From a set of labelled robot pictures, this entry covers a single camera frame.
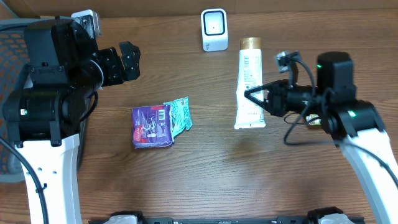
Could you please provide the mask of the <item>white tube gold cap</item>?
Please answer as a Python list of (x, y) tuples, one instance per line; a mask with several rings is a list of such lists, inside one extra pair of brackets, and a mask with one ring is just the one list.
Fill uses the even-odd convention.
[(240, 40), (236, 90), (235, 129), (264, 128), (263, 109), (244, 96), (244, 92), (262, 85), (262, 50), (260, 37)]

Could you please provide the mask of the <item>green tea drink carton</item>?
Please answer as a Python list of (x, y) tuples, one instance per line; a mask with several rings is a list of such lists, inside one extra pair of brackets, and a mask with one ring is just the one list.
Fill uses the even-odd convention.
[(305, 117), (305, 124), (309, 126), (320, 126), (321, 117), (319, 117), (317, 114), (309, 114)]

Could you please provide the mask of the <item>teal snack packet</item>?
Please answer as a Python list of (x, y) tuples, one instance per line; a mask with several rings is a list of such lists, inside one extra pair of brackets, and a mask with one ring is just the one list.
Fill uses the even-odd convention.
[(190, 114), (188, 96), (165, 102), (164, 105), (171, 107), (172, 135), (174, 138), (184, 130), (189, 131), (192, 128), (193, 121)]

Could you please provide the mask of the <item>purple pad package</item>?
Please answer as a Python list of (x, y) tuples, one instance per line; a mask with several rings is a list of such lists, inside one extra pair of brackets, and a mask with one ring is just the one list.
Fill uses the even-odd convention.
[(133, 108), (132, 143), (136, 149), (173, 146), (171, 106)]

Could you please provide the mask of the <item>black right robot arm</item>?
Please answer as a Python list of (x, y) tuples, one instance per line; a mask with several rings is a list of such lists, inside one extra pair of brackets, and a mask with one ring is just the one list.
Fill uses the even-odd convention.
[(320, 54), (316, 75), (299, 52), (281, 52), (275, 62), (289, 78), (250, 88), (245, 97), (273, 116), (297, 113), (289, 132), (300, 120), (315, 114), (332, 138), (329, 143), (340, 148), (351, 164), (377, 223), (397, 223), (397, 161), (376, 107), (356, 97), (350, 55), (340, 51)]

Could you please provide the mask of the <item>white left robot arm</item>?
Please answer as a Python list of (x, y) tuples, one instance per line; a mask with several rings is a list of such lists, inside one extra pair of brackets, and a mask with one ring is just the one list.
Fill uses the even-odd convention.
[(93, 28), (74, 19), (23, 26), (30, 88), (13, 91), (2, 107), (8, 139), (20, 161), (32, 223), (81, 223), (77, 167), (80, 125), (98, 90), (139, 77), (139, 48), (121, 42), (99, 49)]

